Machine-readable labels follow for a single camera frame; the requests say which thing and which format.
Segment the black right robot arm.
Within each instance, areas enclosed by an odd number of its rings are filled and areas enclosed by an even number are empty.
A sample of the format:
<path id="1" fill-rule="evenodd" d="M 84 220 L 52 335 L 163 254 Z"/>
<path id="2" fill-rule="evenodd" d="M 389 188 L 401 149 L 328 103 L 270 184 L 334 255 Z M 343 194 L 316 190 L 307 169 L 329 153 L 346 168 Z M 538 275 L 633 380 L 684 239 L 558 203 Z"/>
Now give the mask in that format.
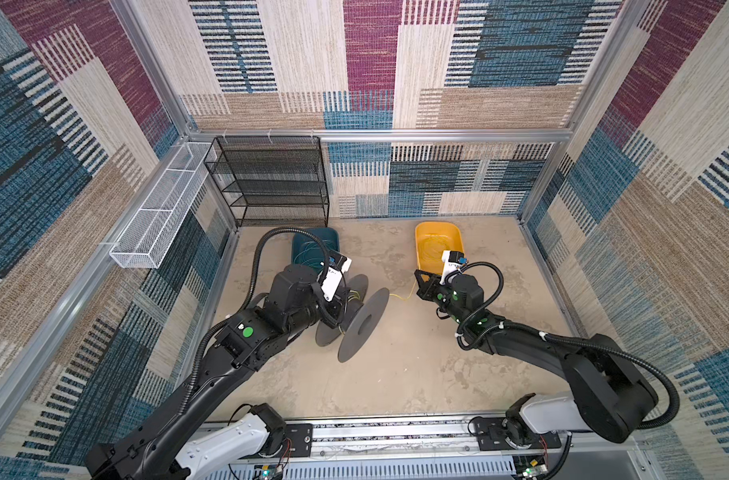
<path id="1" fill-rule="evenodd" d="M 445 275 L 416 271 L 418 296 L 456 320 L 462 350 L 526 362 L 563 378 L 570 388 L 564 395 L 521 398 L 507 413 L 512 430 L 593 432 L 623 443 L 636 430 L 663 427 L 677 417 L 680 394 L 662 370 L 620 350 L 606 335 L 562 336 L 494 314 L 489 307 L 503 290 L 484 294 L 471 268 Z"/>

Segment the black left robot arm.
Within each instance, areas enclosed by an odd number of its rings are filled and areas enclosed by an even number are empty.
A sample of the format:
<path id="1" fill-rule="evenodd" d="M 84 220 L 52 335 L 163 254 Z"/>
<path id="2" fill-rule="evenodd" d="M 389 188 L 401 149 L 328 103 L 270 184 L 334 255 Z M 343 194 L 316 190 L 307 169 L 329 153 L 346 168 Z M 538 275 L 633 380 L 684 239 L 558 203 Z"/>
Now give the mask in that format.
<path id="1" fill-rule="evenodd" d="M 320 271 L 290 264 L 274 276 L 269 292 L 256 294 L 260 256 L 280 234 L 302 235 L 322 250 Z M 266 232 L 256 246 L 248 295 L 240 310 L 210 328 L 184 383 L 130 434 L 96 444 L 86 456 L 94 479 L 200 479 L 230 460 L 268 455 L 282 445 L 284 420 L 256 406 L 236 424 L 196 439 L 194 434 L 234 390 L 268 360 L 317 323 L 340 325 L 348 291 L 342 287 L 350 258 L 328 249 L 314 233 L 296 227 Z"/>

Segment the grey perforated cable spool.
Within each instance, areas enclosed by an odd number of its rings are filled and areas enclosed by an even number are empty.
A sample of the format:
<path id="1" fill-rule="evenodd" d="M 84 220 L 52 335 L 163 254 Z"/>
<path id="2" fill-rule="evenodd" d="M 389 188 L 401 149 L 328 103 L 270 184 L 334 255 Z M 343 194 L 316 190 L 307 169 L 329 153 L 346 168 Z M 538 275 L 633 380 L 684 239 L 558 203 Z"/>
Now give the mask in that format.
<path id="1" fill-rule="evenodd" d="M 381 288 L 368 296 L 369 278 L 358 274 L 348 280 L 348 295 L 344 306 L 342 323 L 335 328 L 318 322 L 314 341 L 320 347 L 328 346 L 342 337 L 338 346 L 338 361 L 351 360 L 370 339 L 383 317 L 389 300 L 390 290 Z"/>

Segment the yellow plastic bin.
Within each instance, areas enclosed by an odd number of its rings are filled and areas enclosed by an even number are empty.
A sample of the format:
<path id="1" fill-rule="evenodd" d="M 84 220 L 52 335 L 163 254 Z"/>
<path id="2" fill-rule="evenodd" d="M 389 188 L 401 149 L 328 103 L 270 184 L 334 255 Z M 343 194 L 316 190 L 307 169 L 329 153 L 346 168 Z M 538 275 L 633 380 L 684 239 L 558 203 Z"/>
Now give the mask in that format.
<path id="1" fill-rule="evenodd" d="M 415 229 L 418 268 L 432 274 L 442 274 L 445 251 L 465 252 L 460 228 L 450 222 L 427 221 Z"/>

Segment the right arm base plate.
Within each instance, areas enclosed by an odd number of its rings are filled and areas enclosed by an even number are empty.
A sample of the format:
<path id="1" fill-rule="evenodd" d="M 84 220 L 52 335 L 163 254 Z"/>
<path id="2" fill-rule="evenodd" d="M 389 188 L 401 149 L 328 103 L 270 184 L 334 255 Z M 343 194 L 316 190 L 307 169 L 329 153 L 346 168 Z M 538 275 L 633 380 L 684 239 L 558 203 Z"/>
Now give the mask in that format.
<path id="1" fill-rule="evenodd" d="M 560 450 L 563 442 L 556 433 L 527 432 L 523 439 L 514 440 L 504 426 L 506 418 L 475 416 L 467 424 L 468 432 L 477 440 L 481 451 Z"/>

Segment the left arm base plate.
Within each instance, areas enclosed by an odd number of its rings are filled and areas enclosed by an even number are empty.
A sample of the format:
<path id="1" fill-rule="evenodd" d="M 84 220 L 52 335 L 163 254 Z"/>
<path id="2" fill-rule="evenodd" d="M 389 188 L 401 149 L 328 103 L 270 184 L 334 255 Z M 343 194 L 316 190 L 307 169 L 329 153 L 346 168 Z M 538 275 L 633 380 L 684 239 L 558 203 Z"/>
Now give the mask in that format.
<path id="1" fill-rule="evenodd" d="M 243 457 L 242 460 L 279 460 L 280 458 L 308 458 L 312 455 L 314 425 L 312 423 L 289 423 L 284 428 L 284 437 L 278 446 L 265 452 Z"/>

